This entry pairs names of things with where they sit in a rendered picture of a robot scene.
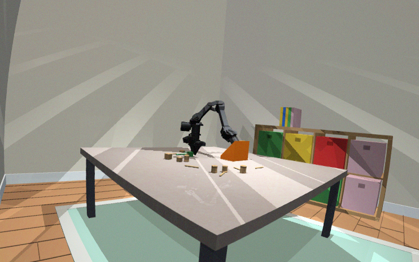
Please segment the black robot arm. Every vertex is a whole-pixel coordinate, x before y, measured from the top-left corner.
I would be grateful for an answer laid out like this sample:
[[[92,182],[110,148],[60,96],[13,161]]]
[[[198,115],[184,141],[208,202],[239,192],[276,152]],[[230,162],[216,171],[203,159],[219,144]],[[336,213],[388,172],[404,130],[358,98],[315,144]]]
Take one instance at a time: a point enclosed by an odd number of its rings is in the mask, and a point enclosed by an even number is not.
[[[213,108],[212,106],[216,105],[215,108]],[[190,130],[192,132],[200,132],[200,126],[203,126],[203,124],[200,122],[202,117],[209,111],[216,111],[217,113],[219,113],[219,117],[220,117],[220,121],[221,121],[221,125],[222,125],[222,129],[220,131],[221,136],[223,137],[223,139],[225,139],[227,142],[230,142],[231,144],[234,141],[239,141],[239,139],[237,138],[237,131],[232,130],[231,127],[228,125],[228,121],[226,119],[226,115],[225,115],[225,103],[223,101],[213,101],[213,102],[208,102],[198,113],[195,113],[192,118],[190,119],[189,122],[181,122],[181,128],[180,131],[187,131],[189,132]],[[195,142],[194,139],[194,135],[192,134],[192,136],[189,134],[188,136],[182,138],[183,139],[183,143],[189,143],[189,142]]]

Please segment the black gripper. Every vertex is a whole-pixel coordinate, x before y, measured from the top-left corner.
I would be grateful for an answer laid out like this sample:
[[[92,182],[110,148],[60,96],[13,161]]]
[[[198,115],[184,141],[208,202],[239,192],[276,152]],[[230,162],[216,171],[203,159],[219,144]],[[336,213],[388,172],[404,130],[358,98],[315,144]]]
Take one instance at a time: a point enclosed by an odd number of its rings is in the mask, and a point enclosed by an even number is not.
[[[191,132],[190,134],[191,136],[192,134],[194,135],[195,142],[191,141],[188,145],[190,146],[191,152],[196,155],[200,147],[206,146],[206,143],[199,140],[199,136],[201,136],[200,132]]]

